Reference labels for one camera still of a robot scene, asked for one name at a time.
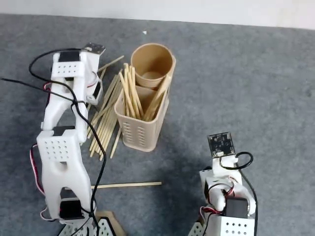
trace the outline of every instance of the gray carpet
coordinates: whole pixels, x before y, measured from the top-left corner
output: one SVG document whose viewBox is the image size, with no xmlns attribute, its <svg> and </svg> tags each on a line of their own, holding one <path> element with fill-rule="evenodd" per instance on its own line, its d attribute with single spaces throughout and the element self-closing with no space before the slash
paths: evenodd
<svg viewBox="0 0 315 236">
<path fill-rule="evenodd" d="M 204 204 L 198 171 L 211 164 L 206 136 L 230 131 L 236 150 L 255 157 L 245 173 L 259 198 L 258 235 L 314 235 L 315 31 L 0 15 L 0 74 L 41 86 L 28 73 L 35 56 L 89 41 L 106 46 L 102 64 L 120 55 L 129 61 L 147 42 L 167 45 L 178 62 L 157 148 L 143 153 L 119 142 L 101 181 L 163 185 L 98 190 L 98 209 L 114 211 L 129 235 L 187 235 Z M 49 77 L 51 60 L 35 70 Z M 106 85 L 121 65 L 108 70 Z M 0 235 L 54 236 L 62 226 L 39 217 L 45 201 L 28 156 L 46 94 L 1 82 L 0 101 Z M 100 162 L 88 146 L 82 153 L 94 183 Z"/>
</svg>

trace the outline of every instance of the circuit board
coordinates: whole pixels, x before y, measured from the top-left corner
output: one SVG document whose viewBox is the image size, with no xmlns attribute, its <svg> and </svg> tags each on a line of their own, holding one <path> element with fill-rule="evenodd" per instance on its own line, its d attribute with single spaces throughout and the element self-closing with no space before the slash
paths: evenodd
<svg viewBox="0 0 315 236">
<path fill-rule="evenodd" d="M 213 158 L 235 154 L 230 132 L 209 135 L 208 143 Z"/>
</svg>

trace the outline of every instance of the brown cup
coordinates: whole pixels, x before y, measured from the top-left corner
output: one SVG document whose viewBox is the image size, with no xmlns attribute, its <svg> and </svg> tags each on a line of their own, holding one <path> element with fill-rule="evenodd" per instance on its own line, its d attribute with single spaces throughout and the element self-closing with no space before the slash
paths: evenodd
<svg viewBox="0 0 315 236">
<path fill-rule="evenodd" d="M 175 58 L 165 46 L 148 43 L 138 47 L 131 55 L 131 65 L 135 68 L 138 85 L 157 89 L 168 74 L 173 76 Z"/>
</svg>

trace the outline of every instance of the white wall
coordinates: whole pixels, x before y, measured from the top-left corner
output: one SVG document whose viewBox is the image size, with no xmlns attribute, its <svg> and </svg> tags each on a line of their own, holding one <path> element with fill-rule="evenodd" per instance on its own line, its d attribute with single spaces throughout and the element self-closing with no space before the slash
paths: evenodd
<svg viewBox="0 0 315 236">
<path fill-rule="evenodd" d="M 0 0 L 1 13 L 315 29 L 315 0 Z"/>
</svg>

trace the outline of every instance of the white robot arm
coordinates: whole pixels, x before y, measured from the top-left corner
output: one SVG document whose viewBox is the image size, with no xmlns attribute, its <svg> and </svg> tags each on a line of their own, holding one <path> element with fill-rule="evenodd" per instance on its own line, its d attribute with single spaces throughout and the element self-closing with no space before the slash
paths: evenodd
<svg viewBox="0 0 315 236">
<path fill-rule="evenodd" d="M 201 224 L 195 223 L 192 232 L 202 236 L 256 236 L 256 222 L 252 215 L 256 210 L 256 201 L 248 189 L 242 185 L 240 169 L 252 162 L 248 152 L 235 154 L 230 133 L 208 136 L 212 168 L 200 171 L 202 191 L 207 206 L 200 208 L 203 218 Z M 250 162 L 237 165 L 238 156 L 248 154 Z"/>
<path fill-rule="evenodd" d="M 97 70 L 104 50 L 101 45 L 89 43 L 81 51 L 63 51 L 53 56 L 51 80 L 72 88 L 79 111 L 85 118 L 88 118 L 86 102 L 97 105 L 102 98 L 103 87 Z M 70 91 L 60 84 L 52 83 L 51 91 L 73 99 Z M 87 124 L 73 109 L 75 126 L 57 126 L 71 105 L 70 100 L 50 95 L 37 144 L 42 161 L 42 184 L 51 218 L 80 226 L 89 219 L 89 214 L 82 212 L 81 208 L 90 211 L 92 196 L 90 178 L 82 163 L 80 150 L 80 144 L 87 137 Z M 76 197 L 61 199 L 63 188 L 72 190 Z"/>
</svg>

